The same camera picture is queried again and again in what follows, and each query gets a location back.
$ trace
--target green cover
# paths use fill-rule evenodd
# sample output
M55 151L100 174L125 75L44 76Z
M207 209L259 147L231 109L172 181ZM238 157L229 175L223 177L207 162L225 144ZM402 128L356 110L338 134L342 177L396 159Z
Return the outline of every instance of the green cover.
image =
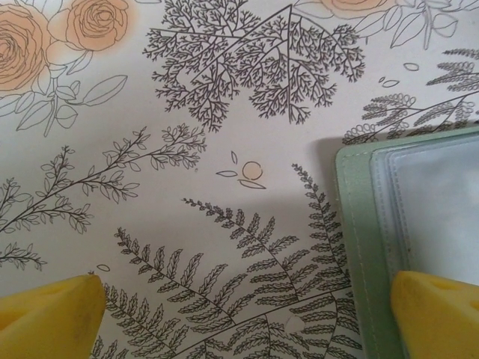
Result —
M336 156L343 234L363 348L367 359L404 359L389 306L389 278L373 196L370 160L374 151L479 132L460 129L345 147Z

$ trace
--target orange rose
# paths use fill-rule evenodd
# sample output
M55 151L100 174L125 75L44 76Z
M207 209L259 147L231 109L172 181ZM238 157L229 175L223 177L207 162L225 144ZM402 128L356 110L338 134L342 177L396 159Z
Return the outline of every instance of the orange rose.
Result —
M33 6L0 5L1 95L25 93L48 66L51 37L46 18Z
M396 5L395 0L321 0L334 15L342 19L364 17Z
M52 17L48 29L55 39L78 50L104 50L125 35L126 9L124 0L75 0Z

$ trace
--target yellow plastic piece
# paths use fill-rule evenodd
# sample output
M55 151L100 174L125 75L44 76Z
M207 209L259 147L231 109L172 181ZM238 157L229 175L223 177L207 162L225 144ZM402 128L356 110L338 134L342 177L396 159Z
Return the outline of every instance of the yellow plastic piece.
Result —
M402 271L391 304L411 359L479 359L479 286Z
M96 275L0 298L0 358L88 359L104 312Z

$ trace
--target white paper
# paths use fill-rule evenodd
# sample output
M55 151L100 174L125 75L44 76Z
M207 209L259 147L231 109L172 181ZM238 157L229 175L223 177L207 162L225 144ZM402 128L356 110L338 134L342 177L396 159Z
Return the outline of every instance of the white paper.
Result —
M474 123L478 6L1 0L0 294L94 271L92 358L363 358L333 155Z

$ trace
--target fern drawing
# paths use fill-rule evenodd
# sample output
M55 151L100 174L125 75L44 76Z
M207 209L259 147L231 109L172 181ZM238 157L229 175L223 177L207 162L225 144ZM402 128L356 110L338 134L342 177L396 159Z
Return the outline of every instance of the fern drawing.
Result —
M347 131L344 144L378 141L378 135L387 139L461 129L475 122L472 119L475 103L469 98L479 93L479 73L475 69L479 50L454 49L445 55L461 57L461 62L444 62L437 65L446 72L428 81L427 86L447 85L450 92L462 92L459 96L433 103L427 107L416 106L417 99L404 93L380 96L364 107L363 120L375 123L357 125Z
M301 124L310 106L332 104L331 74L350 82L362 77L364 56L351 26L327 30L292 5L262 20L247 3L165 0L164 27L150 29L143 53L165 59L153 80L167 111L187 107L205 129L218 132L245 88L260 117L286 115Z
M113 149L103 152L105 164L100 168L91 166L83 176L72 176L75 167L70 157L75 155L75 151L64 146L53 160L40 166L44 178L41 179L42 188L37 191L22 192L14 178L6 179L0 187L0 237L20 230L32 231L36 226L54 224L59 220L68 221L73 230L83 234L93 218L90 204L74 205L67 196L69 190L80 187L86 197L99 193L119 203L138 196L134 190L140 186L139 183L125 183L123 180L127 171L140 172L144 160L149 159L155 170L165 169L166 166L190 169L196 166L199 155L206 149L204 132L183 124L162 131L164 144L148 151L146 143L150 134L145 131L146 127L134 131L132 139L113 142ZM10 243L0 254L0 265L13 263L17 268L24 269L27 262L33 262L38 270L46 264L33 252L31 245L21 249Z
M222 286L213 298L210 297L216 281L228 266L227 264L217 265L204 278L201 286L194 289L193 279L200 265L202 253L196 254L189 260L180 277L178 266L183 250L178 249L173 252L167 263L165 248L161 247L156 251L153 261L150 261L150 245L145 245L141 250L138 240L131 240L129 234L121 228L115 237L120 239L118 245L124 247L121 253L133 256L130 262L140 265L138 274L152 272L149 274L148 283L161 281L162 285L158 293L169 293L170 296L167 299L169 302L183 305L178 313L187 315L186 319L191 323L192 331L206 334L235 325L234 318L254 297L253 294L246 294L236 301L230 301L234 290L246 278L246 274L238 274Z
M125 359L127 354L128 350L126 349L118 351L117 340L105 349L102 337L98 336L91 351L90 359Z
M167 253L165 247L153 249L150 244L141 245L122 228L117 231L115 238L121 253L137 266L135 274L147 277L148 283L156 286L162 302L156 310L161 315L151 316L149 299L140 306L144 309L138 309L137 295L128 296L123 290L106 287L108 310L123 327L133 356L161 359L355 359L360 356L359 326L341 244L341 226L326 194L308 172L298 165L293 165L293 169L308 190L309 206L314 210L310 216L311 238L317 243L311 249L293 250L293 243L301 244L297 237L275 236L274 217L263 221L255 213L248 218L241 209L234 212L185 199L185 204L205 212L228 230L230 240L236 243L238 257L253 259L231 277L226 277L227 264L219 263L206 270L206 277L197 278L197 271L204 265L202 253L182 258L182 249ZM171 319L163 319L164 313ZM291 316L300 317L304 329L287 330L285 324ZM165 326L171 329L165 331L162 329Z

